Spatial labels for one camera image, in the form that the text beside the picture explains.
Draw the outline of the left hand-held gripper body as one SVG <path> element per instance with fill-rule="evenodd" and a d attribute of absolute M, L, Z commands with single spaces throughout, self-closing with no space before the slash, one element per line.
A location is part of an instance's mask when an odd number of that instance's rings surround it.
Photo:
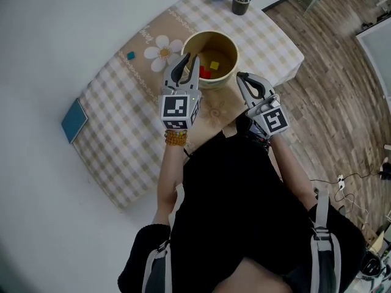
<path fill-rule="evenodd" d="M 164 86 L 159 96 L 159 116 L 168 130 L 184 131 L 192 128 L 200 110 L 202 92 Z"/>

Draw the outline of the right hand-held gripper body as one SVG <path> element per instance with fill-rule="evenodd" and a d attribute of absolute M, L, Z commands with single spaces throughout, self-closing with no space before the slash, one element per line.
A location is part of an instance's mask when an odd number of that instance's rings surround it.
<path fill-rule="evenodd" d="M 246 112 L 251 119 L 250 132 L 268 147 L 270 138 L 286 131 L 290 121 L 278 94 L 273 94 Z"/>

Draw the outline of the person's right forearm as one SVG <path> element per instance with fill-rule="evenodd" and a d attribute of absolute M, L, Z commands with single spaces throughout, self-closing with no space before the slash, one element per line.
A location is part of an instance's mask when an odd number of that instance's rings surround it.
<path fill-rule="evenodd" d="M 272 136 L 270 144 L 283 182 L 309 211 L 317 204 L 309 177 L 280 134 Z"/>

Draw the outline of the person's left forearm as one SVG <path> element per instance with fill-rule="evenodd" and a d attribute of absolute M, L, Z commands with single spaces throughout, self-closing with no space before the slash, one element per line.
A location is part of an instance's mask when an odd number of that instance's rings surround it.
<path fill-rule="evenodd" d="M 169 214 L 177 200 L 176 187 L 183 182 L 184 149 L 166 145 L 157 186 L 157 210 L 154 224 L 169 224 Z"/>

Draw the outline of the round cream cardboard bucket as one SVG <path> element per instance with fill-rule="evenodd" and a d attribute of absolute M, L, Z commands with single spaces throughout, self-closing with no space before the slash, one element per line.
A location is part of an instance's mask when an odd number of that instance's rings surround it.
<path fill-rule="evenodd" d="M 224 86 L 233 76 L 239 61 L 236 43 L 227 34 L 219 31 L 200 31 L 190 36 L 183 44 L 181 53 L 198 56 L 200 66 L 211 72 L 210 79 L 199 77 L 199 87 L 215 89 Z M 219 62 L 218 70 L 212 70 L 210 63 Z"/>

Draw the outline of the beige checked tablecloth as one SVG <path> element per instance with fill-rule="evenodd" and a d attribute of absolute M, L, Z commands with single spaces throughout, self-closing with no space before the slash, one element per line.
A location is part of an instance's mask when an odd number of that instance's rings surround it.
<path fill-rule="evenodd" d="M 239 50 L 236 71 L 273 86 L 296 76 L 304 55 L 284 31 L 260 9 L 238 16 L 231 7 L 232 0 L 178 1 L 128 40 L 79 97 L 88 121 L 74 147 L 118 208 L 157 185 L 165 146 L 158 95 L 164 70 L 191 35 L 227 34 Z"/>

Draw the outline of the person's black clothing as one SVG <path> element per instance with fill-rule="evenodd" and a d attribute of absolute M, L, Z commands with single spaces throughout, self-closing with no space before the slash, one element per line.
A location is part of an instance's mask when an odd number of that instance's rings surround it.
<path fill-rule="evenodd" d="M 309 211 L 282 180 L 251 121 L 219 133 L 183 164 L 169 224 L 143 227 L 117 283 L 120 293 L 163 293 L 158 259 L 144 282 L 147 259 L 171 249 L 172 293 L 309 293 L 317 204 Z"/>

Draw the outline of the blue notebook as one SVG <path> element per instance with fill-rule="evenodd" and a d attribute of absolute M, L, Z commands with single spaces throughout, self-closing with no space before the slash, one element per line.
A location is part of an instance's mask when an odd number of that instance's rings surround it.
<path fill-rule="evenodd" d="M 69 142 L 72 144 L 84 125 L 88 121 L 88 116 L 83 109 L 79 99 L 75 99 L 64 119 L 61 122 L 62 129 Z"/>

